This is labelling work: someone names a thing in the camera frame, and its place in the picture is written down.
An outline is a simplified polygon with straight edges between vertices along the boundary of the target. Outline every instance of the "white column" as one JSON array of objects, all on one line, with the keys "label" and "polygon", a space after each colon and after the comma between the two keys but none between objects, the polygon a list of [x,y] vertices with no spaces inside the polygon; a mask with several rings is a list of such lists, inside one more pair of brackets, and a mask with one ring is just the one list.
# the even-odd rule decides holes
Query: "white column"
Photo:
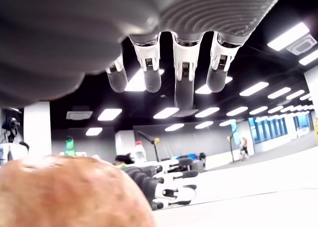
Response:
[{"label": "white column", "polygon": [[23,135],[30,146],[29,156],[37,158],[52,153],[50,102],[24,108]]},{"label": "white column", "polygon": [[242,141],[242,138],[247,139],[247,151],[249,155],[254,154],[254,142],[252,133],[249,127],[248,121],[242,121],[237,123],[237,131],[240,141]]},{"label": "white column", "polygon": [[297,138],[297,131],[295,127],[294,118],[287,116],[285,117],[285,124],[287,128],[287,133],[290,139],[296,139]]},{"label": "white column", "polygon": [[318,66],[304,73],[309,92],[312,95],[316,115],[318,113]]},{"label": "white column", "polygon": [[135,148],[135,135],[133,130],[122,130],[115,134],[117,155],[126,155]]}]

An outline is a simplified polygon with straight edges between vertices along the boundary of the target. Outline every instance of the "fluorescent light panel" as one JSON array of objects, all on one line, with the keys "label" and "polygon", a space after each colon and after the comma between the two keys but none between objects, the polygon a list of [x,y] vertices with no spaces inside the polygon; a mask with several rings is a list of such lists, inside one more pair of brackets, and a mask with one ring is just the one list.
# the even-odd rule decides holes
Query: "fluorescent light panel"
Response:
[{"label": "fluorescent light panel", "polygon": [[303,94],[303,93],[305,93],[305,91],[304,91],[303,89],[298,90],[297,92],[288,95],[288,96],[286,97],[286,99],[296,98],[297,96],[299,96],[299,95],[301,95],[301,94]]},{"label": "fluorescent light panel", "polygon": [[[227,76],[225,78],[225,84],[229,83],[233,78],[230,77],[230,76]],[[196,94],[211,94],[212,91],[209,89],[208,85],[205,84],[204,86],[198,88],[196,91],[195,91]]]},{"label": "fluorescent light panel", "polygon": [[246,111],[248,108],[247,107],[240,107],[240,108],[237,108],[235,110],[232,110],[230,111],[229,113],[227,113],[227,116],[234,116],[234,115],[237,115],[239,113],[242,113],[244,111]]},{"label": "fluorescent light panel", "polygon": [[264,121],[264,120],[267,120],[267,119],[268,119],[267,116],[263,116],[263,117],[260,117],[260,118],[255,119],[255,122],[259,123],[259,122]]},{"label": "fluorescent light panel", "polygon": [[197,113],[197,114],[195,115],[195,117],[196,117],[196,118],[203,118],[203,117],[206,117],[206,116],[208,116],[208,115],[210,115],[210,114],[213,114],[213,113],[215,113],[215,112],[217,112],[217,111],[219,111],[219,110],[220,110],[220,108],[218,108],[218,107],[208,108],[208,109],[206,109],[206,110],[203,110],[203,111],[200,112],[200,113]]},{"label": "fluorescent light panel", "polygon": [[213,124],[213,121],[207,121],[202,124],[195,126],[196,129],[203,129]]},{"label": "fluorescent light panel", "polygon": [[294,108],[294,106],[291,105],[291,106],[288,106],[288,107],[286,107],[286,108],[284,108],[284,109],[281,109],[280,112],[284,113],[284,112],[287,112],[287,111],[289,111],[289,110],[291,110],[291,109],[293,109],[293,108]]},{"label": "fluorescent light panel", "polygon": [[250,114],[250,115],[258,114],[258,113],[260,113],[260,112],[263,112],[263,111],[266,110],[266,109],[268,109],[267,106],[262,106],[262,107],[259,107],[259,108],[257,108],[257,109],[254,109],[254,110],[250,111],[249,114]]},{"label": "fluorescent light panel", "polygon": [[312,95],[309,93],[309,94],[305,94],[304,96],[300,97],[299,99],[300,100],[305,100],[305,99],[308,99],[310,98]]},{"label": "fluorescent light panel", "polygon": [[310,62],[316,60],[318,58],[318,50],[315,50],[314,52],[310,53],[308,56],[302,58],[299,63],[302,65],[307,65]]},{"label": "fluorescent light panel", "polygon": [[220,123],[220,126],[223,127],[223,126],[226,126],[226,125],[233,124],[235,122],[236,122],[236,119],[230,119],[230,120],[227,120],[225,122]]},{"label": "fluorescent light panel", "polygon": [[154,116],[154,119],[166,119],[167,117],[171,116],[172,114],[175,114],[179,111],[179,108],[166,108],[162,111],[160,111],[158,114]]},{"label": "fluorescent light panel", "polygon": [[280,89],[280,90],[278,90],[278,91],[276,91],[276,92],[270,94],[270,95],[268,96],[268,98],[269,98],[269,99],[275,99],[275,98],[277,98],[278,96],[281,96],[281,95],[283,95],[283,94],[286,94],[287,92],[289,92],[289,91],[291,91],[291,90],[292,90],[292,89],[290,89],[290,88],[288,88],[288,87],[282,88],[282,89]]},{"label": "fluorescent light panel", "polygon": [[[164,73],[164,69],[159,69],[160,75]],[[128,82],[125,91],[145,91],[145,78],[143,69],[139,69],[137,73]]]},{"label": "fluorescent light panel", "polygon": [[271,116],[271,117],[268,117],[268,121],[271,121],[271,120],[274,120],[274,119],[277,119],[279,116],[278,115],[274,115],[274,116]]},{"label": "fluorescent light panel", "polygon": [[105,109],[98,117],[99,121],[114,120],[123,110],[122,109]]},{"label": "fluorescent light panel", "polygon": [[264,89],[265,87],[267,87],[269,84],[267,82],[259,82],[255,85],[253,85],[252,87],[242,91],[240,93],[240,96],[250,96],[258,91],[260,91],[261,89]]},{"label": "fluorescent light panel", "polygon": [[165,131],[171,132],[171,131],[180,129],[180,128],[182,128],[183,126],[184,126],[184,124],[174,124],[174,125],[171,125],[171,126],[169,126],[168,128],[166,128]]},{"label": "fluorescent light panel", "polygon": [[281,110],[283,108],[284,108],[284,106],[277,106],[277,107],[275,107],[273,109],[268,110],[268,113],[272,114],[272,113],[275,113],[275,112],[277,112],[277,111],[279,111],[279,110]]},{"label": "fluorescent light panel", "polygon": [[86,132],[86,136],[96,136],[98,135],[103,129],[102,128],[89,128]]},{"label": "fluorescent light panel", "polygon": [[297,41],[299,38],[306,35],[307,33],[309,33],[309,29],[301,22],[289,29],[287,32],[280,35],[279,37],[275,38],[267,45],[276,51],[280,51],[293,42]]}]

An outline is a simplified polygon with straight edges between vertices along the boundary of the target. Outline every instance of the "plastic bottle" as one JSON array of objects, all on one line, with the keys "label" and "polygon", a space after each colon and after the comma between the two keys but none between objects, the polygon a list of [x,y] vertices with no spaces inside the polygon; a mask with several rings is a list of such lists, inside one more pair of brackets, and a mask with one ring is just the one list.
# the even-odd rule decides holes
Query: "plastic bottle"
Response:
[{"label": "plastic bottle", "polygon": [[147,162],[146,152],[141,141],[136,142],[135,146],[135,163]]}]

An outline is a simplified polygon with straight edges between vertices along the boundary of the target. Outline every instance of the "air vent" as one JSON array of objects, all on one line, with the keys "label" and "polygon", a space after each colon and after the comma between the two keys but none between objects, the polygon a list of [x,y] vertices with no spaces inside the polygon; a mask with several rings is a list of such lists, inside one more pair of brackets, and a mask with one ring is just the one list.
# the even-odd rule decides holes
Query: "air vent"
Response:
[{"label": "air vent", "polygon": [[68,111],[66,114],[66,119],[71,120],[84,120],[89,119],[93,111]]},{"label": "air vent", "polygon": [[191,116],[195,114],[196,112],[198,112],[198,109],[180,110],[179,112],[174,114],[173,117],[178,117],[178,118],[187,117],[187,116]]},{"label": "air vent", "polygon": [[307,34],[288,46],[287,50],[298,56],[309,51],[315,44],[317,44],[317,41],[312,37],[312,35]]}]

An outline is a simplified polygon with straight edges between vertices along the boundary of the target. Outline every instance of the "green bottle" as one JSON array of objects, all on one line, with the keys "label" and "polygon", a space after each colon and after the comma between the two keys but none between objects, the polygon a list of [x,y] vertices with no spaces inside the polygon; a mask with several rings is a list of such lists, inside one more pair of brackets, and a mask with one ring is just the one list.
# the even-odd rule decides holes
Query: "green bottle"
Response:
[{"label": "green bottle", "polygon": [[73,137],[66,138],[65,156],[76,156],[76,149],[74,145]]}]

